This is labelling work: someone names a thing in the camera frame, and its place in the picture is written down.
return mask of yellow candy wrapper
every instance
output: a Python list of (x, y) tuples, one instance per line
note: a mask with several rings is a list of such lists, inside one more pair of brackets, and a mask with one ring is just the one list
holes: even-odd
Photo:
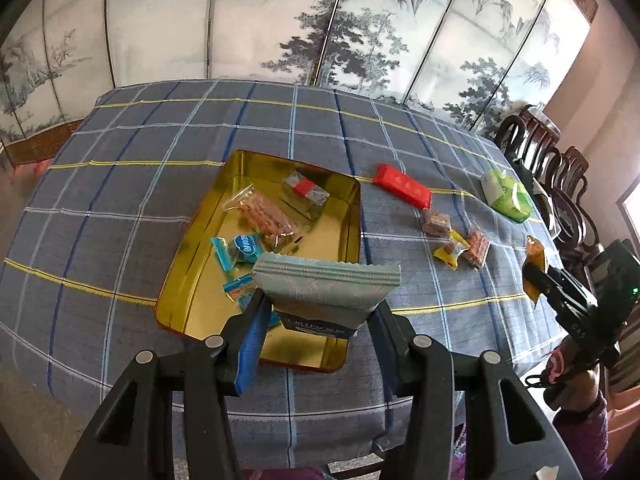
[(458, 258), (460, 254), (468, 250), (469, 247), (468, 242), (458, 232), (452, 230), (449, 241), (442, 247), (437, 248), (433, 252), (433, 256), (445, 262), (453, 270), (456, 270), (458, 268)]
[[(525, 250), (527, 251), (527, 257), (522, 266), (534, 264), (543, 272), (547, 272), (549, 263), (546, 260), (544, 245), (533, 236), (527, 235)], [(536, 306), (538, 304), (538, 298), (540, 297), (540, 291), (525, 280), (524, 277), (522, 278), (522, 288), (524, 293), (533, 300), (534, 306)]]

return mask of red wrapper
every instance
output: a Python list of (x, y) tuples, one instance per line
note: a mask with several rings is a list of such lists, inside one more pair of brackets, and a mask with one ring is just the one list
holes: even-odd
[(388, 164), (380, 164), (373, 183), (420, 209), (431, 208), (431, 190)]

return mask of table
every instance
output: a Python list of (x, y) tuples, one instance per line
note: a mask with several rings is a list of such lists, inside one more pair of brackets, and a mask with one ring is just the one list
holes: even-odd
[[(156, 323), (154, 301), (190, 218), (236, 149), (361, 181), (360, 261), (402, 263), (402, 285), (388, 302), (418, 333), (457, 352), (495, 349), (517, 372), (561, 337), (546, 301), (533, 309), (522, 293), (525, 234), (560, 265), (540, 216), (516, 224), (482, 201), (485, 171), (514, 176), (492, 143), (342, 92), (194, 80), (108, 92), (49, 167), (2, 266), (2, 361), (89, 419), (140, 349), (183, 350), (185, 340)], [(456, 230), (475, 223), (490, 236), (484, 269), (453, 272), (434, 261), (438, 243), (421, 234), (418, 211), (371, 183), (380, 162), (431, 187), (433, 208), (450, 214)], [(181, 398), (174, 401), (179, 430)], [(398, 444), (410, 404), (385, 391), (365, 325), (338, 372), (260, 366), (228, 411), (243, 466), (288, 467)], [(181, 435), (174, 441), (184, 454)]]

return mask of golden tray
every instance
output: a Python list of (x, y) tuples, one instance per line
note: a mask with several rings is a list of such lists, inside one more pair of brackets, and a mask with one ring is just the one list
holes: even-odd
[[(226, 212), (222, 206), (236, 192), (255, 184), (294, 222), (309, 225), (308, 219), (279, 199), (282, 180), (294, 170), (331, 194), (322, 216), (305, 234), (295, 255), (358, 262), (360, 183), (355, 178), (278, 156), (243, 150), (233, 152), (200, 203), (164, 280), (156, 301), (156, 319), (161, 325), (204, 339), (219, 334), (226, 320), (240, 313), (238, 305), (223, 292), (222, 285), (246, 274), (250, 266), (239, 264), (225, 273), (210, 239), (217, 236), (229, 239), (252, 231), (239, 211)], [(342, 367), (347, 347), (348, 340), (294, 332), (280, 324), (267, 332), (260, 358), (329, 373)]]

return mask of blue candy wrapper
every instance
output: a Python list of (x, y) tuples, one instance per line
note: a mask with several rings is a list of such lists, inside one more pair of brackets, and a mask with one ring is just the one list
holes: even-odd
[[(234, 300), (240, 310), (244, 312), (249, 306), (251, 298), (254, 296), (255, 282), (248, 274), (240, 276), (238, 279), (232, 282), (227, 282), (222, 286), (225, 294)], [(273, 328), (280, 323), (280, 316), (273, 310), (271, 311), (271, 318), (269, 320), (269, 328)]]
[(224, 238), (212, 238), (211, 243), (222, 269), (227, 272), (238, 262), (254, 264), (264, 252), (258, 235), (238, 235), (227, 242)]

